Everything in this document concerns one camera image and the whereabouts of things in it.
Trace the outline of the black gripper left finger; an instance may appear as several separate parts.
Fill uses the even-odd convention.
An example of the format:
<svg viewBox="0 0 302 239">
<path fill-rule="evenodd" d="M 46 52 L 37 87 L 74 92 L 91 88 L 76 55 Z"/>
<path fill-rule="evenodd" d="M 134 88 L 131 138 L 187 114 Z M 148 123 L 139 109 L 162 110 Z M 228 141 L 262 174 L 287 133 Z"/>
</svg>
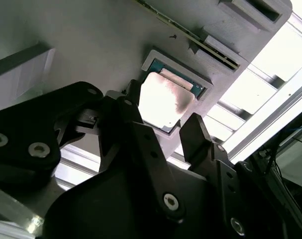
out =
<svg viewBox="0 0 302 239">
<path fill-rule="evenodd" d="M 86 134 L 98 137 L 100 173 L 115 164 L 166 161 L 138 110 L 140 91 L 136 80 L 124 92 L 107 95 L 77 82 L 1 110 L 0 185 L 26 190 L 46 185 L 61 149 Z"/>
</svg>

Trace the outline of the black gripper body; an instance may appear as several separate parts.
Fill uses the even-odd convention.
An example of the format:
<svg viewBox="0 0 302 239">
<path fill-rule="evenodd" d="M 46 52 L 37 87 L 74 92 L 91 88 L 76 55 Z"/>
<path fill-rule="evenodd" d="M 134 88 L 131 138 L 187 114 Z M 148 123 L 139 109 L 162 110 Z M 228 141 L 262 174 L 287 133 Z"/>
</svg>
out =
<svg viewBox="0 0 302 239">
<path fill-rule="evenodd" d="M 45 239 L 216 239 L 226 236 L 220 202 L 228 165 L 199 173 L 164 160 L 115 164 L 61 195 L 45 216 Z"/>
</svg>

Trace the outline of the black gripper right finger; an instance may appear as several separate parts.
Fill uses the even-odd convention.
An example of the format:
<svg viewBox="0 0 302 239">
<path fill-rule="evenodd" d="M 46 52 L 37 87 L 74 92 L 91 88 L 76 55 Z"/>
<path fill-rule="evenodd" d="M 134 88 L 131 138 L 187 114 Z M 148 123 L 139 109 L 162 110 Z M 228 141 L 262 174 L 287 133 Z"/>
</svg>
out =
<svg viewBox="0 0 302 239">
<path fill-rule="evenodd" d="M 200 115 L 189 117 L 180 139 L 190 171 L 209 184 L 207 205 L 220 237 L 288 238 L 286 220 L 257 169 L 245 161 L 232 164 L 226 150 L 212 141 Z"/>
</svg>

